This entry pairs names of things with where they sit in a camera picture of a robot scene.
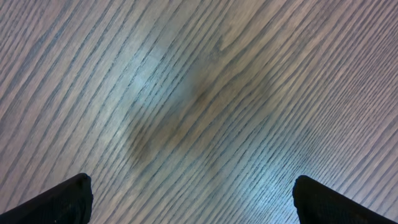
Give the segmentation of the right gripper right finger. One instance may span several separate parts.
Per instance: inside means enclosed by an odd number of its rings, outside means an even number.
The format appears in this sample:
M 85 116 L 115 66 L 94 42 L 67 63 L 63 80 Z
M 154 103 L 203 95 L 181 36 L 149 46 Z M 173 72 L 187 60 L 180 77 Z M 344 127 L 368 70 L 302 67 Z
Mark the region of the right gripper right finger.
M 301 224 L 395 224 L 306 175 L 295 180 L 292 196 Z

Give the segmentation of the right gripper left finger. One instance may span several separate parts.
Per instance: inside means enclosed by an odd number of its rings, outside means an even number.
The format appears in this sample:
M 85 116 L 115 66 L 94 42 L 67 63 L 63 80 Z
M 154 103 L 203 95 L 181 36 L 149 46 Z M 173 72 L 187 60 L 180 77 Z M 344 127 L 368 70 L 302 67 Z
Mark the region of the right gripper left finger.
M 1 223 L 87 224 L 92 204 L 91 177 L 80 173 L 1 214 Z

